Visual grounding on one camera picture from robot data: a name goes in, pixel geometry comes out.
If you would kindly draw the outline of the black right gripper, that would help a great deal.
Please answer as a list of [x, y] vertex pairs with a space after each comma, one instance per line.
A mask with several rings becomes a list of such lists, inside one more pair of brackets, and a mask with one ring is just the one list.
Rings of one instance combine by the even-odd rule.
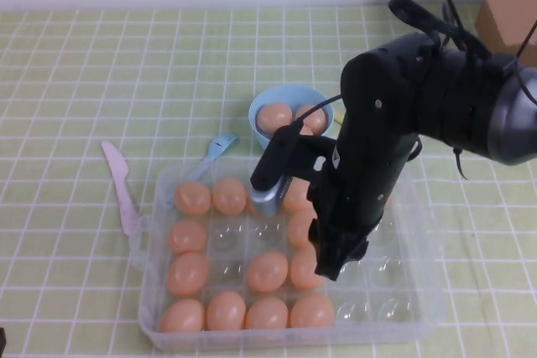
[[418, 138], [336, 141], [307, 193], [317, 214], [309, 229], [315, 274], [335, 282], [349, 256], [351, 261], [364, 258], [368, 235], [383, 217], [402, 168], [420, 151]]

